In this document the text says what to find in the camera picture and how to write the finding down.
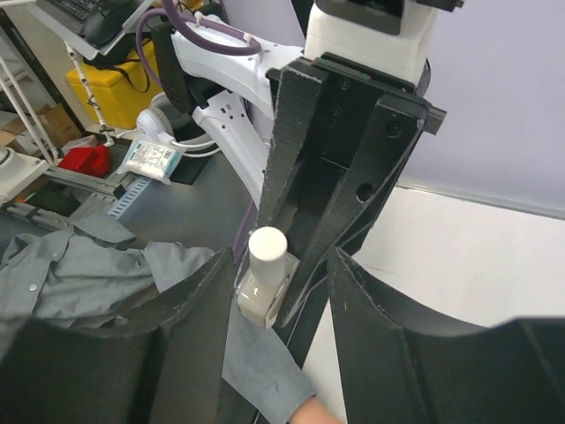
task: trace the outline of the yellow toolbox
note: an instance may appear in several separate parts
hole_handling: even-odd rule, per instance
[[[157,63],[155,59],[153,43],[149,42],[143,48],[147,61],[151,69],[157,73]],[[127,60],[139,59],[135,50],[130,52]],[[147,88],[147,75],[141,62],[125,62],[115,68],[121,68],[127,72],[128,79],[120,72],[110,69],[98,70],[87,64],[82,65],[83,71],[87,76],[88,83],[92,88],[96,101],[100,105],[106,124],[118,128],[130,129],[135,127],[135,120],[139,113],[146,109],[153,97],[160,93],[161,87],[152,79],[149,79],[149,89]],[[67,81],[80,99],[88,115],[98,122],[98,117],[94,108],[88,102],[87,90],[80,82],[79,73],[76,69],[68,72]]]

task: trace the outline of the plastic packet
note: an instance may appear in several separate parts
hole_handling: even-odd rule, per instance
[[[117,173],[133,172],[170,184],[170,176],[181,158],[173,146],[139,136],[133,140]]]

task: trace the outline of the black keyboard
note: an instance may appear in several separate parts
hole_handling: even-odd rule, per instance
[[[51,4],[71,15],[80,22],[84,22],[90,11],[101,0],[48,0]]]

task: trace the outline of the skin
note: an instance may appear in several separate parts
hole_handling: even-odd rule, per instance
[[[290,424],[341,424],[315,397],[306,400],[290,417]]]

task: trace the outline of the black mouse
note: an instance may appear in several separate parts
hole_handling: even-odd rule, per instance
[[[122,30],[122,25],[137,9],[134,0],[106,0],[94,8],[82,27],[82,34],[91,46],[102,47]]]

